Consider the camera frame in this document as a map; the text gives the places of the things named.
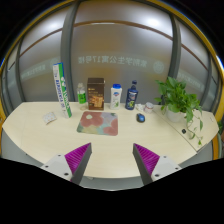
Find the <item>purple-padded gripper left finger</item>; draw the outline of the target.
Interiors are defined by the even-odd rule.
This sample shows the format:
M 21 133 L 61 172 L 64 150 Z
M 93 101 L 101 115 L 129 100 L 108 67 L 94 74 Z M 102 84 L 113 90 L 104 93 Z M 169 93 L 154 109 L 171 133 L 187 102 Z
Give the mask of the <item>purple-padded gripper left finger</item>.
M 91 144 L 80 146 L 66 155 L 57 154 L 41 166 L 56 176 L 79 185 L 92 154 Z

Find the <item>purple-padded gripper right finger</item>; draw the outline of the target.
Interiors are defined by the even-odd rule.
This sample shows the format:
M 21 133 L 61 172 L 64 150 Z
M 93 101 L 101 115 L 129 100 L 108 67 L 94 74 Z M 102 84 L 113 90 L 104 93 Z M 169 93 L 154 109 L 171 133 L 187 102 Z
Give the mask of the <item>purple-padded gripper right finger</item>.
M 159 156 L 136 143 L 133 144 L 133 156 L 143 185 L 148 185 L 181 170 L 181 167 L 168 156 Z

